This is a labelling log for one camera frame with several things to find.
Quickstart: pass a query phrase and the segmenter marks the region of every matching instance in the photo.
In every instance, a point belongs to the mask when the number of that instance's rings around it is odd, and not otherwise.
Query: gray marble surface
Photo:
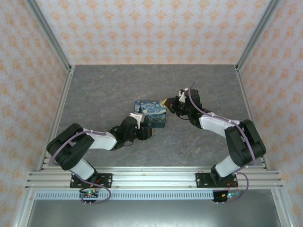
[[[193,82],[204,108],[234,120],[248,118],[232,65],[77,65],[58,133],[75,122],[100,131],[95,117],[100,106],[115,104],[133,112],[135,101],[175,97]],[[115,107],[98,113],[107,130],[125,117]],[[116,151],[89,150],[84,158],[93,166],[212,166],[227,155],[224,138],[167,112],[165,128],[154,129],[149,140]]]

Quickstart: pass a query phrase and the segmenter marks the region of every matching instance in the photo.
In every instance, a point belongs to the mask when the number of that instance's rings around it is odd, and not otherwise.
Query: box
[[[166,107],[161,101],[136,101],[134,113],[142,113],[145,116],[143,126],[152,128],[164,128],[166,122]]]

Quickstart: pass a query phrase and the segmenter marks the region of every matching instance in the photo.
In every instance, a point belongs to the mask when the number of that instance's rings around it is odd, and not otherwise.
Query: mounting plate
[[[215,185],[210,177],[210,173],[196,173],[197,188],[228,188],[227,182],[234,183],[238,187],[237,176],[230,175],[224,181]]]
[[[97,184],[105,186],[107,188],[112,187],[113,174],[98,174]],[[82,182],[76,176],[71,175],[71,183],[70,188],[89,188],[91,187],[89,184]]]

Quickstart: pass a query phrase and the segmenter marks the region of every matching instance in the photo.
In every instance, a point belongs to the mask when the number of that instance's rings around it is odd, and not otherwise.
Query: painted box
[[[164,128],[166,122],[166,107],[161,101],[136,101],[134,113],[145,115],[143,126],[150,125],[152,128]]]

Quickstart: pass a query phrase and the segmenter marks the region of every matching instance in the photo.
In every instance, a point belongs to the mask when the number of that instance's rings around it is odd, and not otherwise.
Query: patterned wallpaper
[[[0,226],[11,227],[66,71],[24,0],[0,1],[0,34]]]
[[[71,64],[235,64],[270,0],[37,0]]]
[[[272,169],[303,226],[303,2],[285,0],[241,72]]]

